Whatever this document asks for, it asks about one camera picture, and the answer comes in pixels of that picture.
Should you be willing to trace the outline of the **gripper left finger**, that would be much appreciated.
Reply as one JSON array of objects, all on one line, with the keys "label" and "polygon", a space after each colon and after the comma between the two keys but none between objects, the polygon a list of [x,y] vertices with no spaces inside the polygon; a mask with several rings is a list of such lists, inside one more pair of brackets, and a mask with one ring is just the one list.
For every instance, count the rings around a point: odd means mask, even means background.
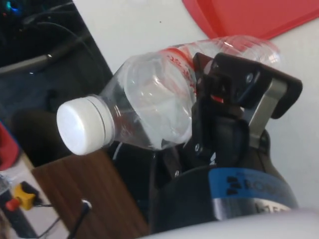
[{"label": "gripper left finger", "polygon": [[183,165],[178,146],[153,150],[150,166],[151,181],[172,181],[182,174]]}]

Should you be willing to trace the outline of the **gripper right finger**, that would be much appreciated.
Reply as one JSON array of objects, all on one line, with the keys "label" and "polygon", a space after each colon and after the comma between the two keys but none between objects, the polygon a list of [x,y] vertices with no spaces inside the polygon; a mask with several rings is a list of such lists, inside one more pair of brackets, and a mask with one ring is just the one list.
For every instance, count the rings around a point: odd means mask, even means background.
[{"label": "gripper right finger", "polygon": [[265,127],[297,101],[301,80],[245,58],[197,53],[193,58],[196,101],[192,107],[194,157],[239,162],[265,142]]}]

